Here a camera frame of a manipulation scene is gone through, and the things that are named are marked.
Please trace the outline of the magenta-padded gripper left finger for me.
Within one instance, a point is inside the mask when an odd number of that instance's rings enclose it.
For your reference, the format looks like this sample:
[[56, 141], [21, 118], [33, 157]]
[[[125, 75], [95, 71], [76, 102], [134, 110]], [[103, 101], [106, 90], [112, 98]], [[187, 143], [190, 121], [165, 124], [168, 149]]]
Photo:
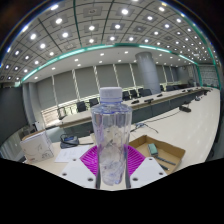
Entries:
[[97, 189], [98, 178], [97, 147], [86, 150], [77, 157], [72, 157], [60, 173], [60, 177], [84, 188]]

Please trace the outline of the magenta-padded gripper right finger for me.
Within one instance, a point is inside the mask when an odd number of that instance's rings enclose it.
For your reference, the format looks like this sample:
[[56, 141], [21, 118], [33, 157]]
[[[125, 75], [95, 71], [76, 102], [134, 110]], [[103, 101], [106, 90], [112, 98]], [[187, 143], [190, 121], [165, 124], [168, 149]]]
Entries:
[[127, 146], [126, 186], [140, 188], [166, 176], [153, 157], [145, 157], [132, 146]]

